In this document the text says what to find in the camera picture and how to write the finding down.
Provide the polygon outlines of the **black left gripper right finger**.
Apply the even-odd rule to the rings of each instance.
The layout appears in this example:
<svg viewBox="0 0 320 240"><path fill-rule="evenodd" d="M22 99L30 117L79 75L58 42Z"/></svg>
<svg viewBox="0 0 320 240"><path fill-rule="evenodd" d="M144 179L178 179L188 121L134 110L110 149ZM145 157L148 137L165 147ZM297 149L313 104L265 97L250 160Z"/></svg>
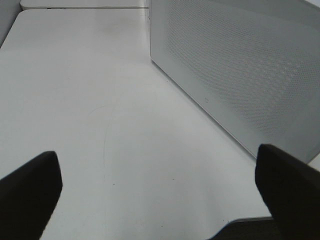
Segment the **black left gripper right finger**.
<svg viewBox="0 0 320 240"><path fill-rule="evenodd" d="M261 144L254 180L285 240L320 238L319 171L271 144Z"/></svg>

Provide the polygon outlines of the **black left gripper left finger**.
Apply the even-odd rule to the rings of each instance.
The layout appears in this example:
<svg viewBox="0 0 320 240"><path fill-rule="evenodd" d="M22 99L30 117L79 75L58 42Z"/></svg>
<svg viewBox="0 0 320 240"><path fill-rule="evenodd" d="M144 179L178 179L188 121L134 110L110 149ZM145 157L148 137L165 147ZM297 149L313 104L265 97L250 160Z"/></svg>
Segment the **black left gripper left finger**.
<svg viewBox="0 0 320 240"><path fill-rule="evenodd" d="M0 238L39 240L63 189L58 156L45 151L0 180Z"/></svg>

